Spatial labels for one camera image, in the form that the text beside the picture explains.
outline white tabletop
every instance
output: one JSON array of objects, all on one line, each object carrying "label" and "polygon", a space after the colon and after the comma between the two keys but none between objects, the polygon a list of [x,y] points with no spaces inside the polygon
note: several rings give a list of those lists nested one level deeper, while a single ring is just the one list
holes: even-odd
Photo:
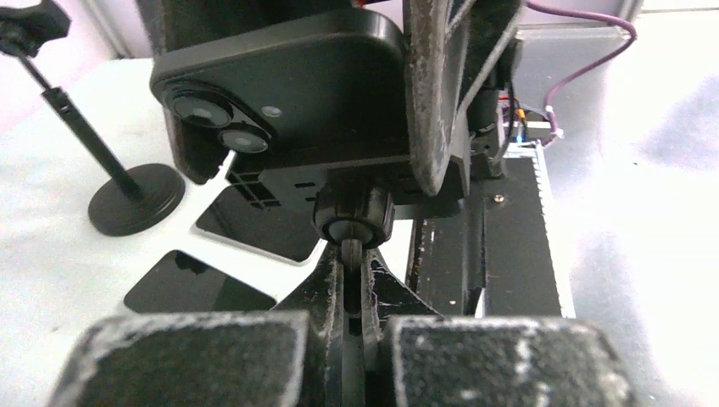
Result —
[{"label": "white tabletop", "polygon": [[[68,88],[75,104],[127,167],[172,164],[163,110],[152,97],[150,60],[111,61]],[[176,211],[130,237],[105,237],[87,204],[108,176],[49,108],[0,137],[0,404],[42,405],[77,338],[109,315],[151,266],[180,249],[280,300],[314,268],[208,238],[193,224],[227,187],[187,181]],[[404,279],[410,221],[382,246]]]}]

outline black knob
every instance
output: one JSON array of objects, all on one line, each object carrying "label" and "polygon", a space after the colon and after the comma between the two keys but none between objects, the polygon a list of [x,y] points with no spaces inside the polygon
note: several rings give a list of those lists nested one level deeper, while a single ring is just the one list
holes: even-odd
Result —
[{"label": "black knob", "polygon": [[354,239],[376,248],[392,236],[394,203],[389,191],[369,176],[337,176],[320,190],[313,224],[337,246]]}]

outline table surface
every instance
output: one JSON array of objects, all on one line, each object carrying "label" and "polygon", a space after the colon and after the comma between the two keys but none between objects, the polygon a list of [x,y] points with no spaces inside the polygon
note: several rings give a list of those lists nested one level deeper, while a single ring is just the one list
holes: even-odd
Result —
[{"label": "table surface", "polygon": [[[719,219],[719,14],[652,14],[616,62],[557,97],[566,139],[547,153],[579,318],[616,345],[641,405],[717,405],[713,310]],[[532,31],[517,74],[520,99],[541,106],[549,86],[616,47],[604,30]],[[70,87],[83,114],[127,166],[171,164],[151,62],[113,61]],[[86,205],[106,181],[49,109],[0,137],[0,401],[40,405],[90,324],[128,312],[123,296],[164,254],[183,250],[274,298],[312,269],[209,239],[192,223],[227,185],[187,183],[166,221],[133,237],[103,237]],[[410,222],[382,247],[404,274]]]}]

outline phone holder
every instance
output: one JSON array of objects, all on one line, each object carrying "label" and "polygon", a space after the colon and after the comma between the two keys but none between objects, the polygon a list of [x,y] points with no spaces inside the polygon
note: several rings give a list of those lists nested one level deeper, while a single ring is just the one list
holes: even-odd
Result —
[{"label": "phone holder", "polygon": [[107,236],[149,229],[180,204],[185,182],[173,168],[145,164],[125,170],[60,87],[51,87],[30,61],[42,44],[67,36],[70,19],[51,0],[23,9],[0,8],[0,52],[16,57],[43,88],[42,97],[75,133],[111,180],[95,193],[87,214]]}]

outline white wall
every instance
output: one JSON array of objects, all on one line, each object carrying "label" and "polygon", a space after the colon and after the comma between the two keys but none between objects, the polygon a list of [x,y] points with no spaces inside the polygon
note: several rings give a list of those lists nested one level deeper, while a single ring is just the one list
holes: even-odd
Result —
[{"label": "white wall", "polygon": [[[39,2],[0,0],[0,6],[14,8],[33,3]],[[35,64],[51,85],[66,86],[103,61],[112,59],[114,51],[94,25],[82,0],[55,0],[55,3],[72,19],[70,34],[67,38],[42,46]],[[0,135],[44,103],[40,96],[41,88],[20,62],[4,54],[0,54],[0,90]]]}]

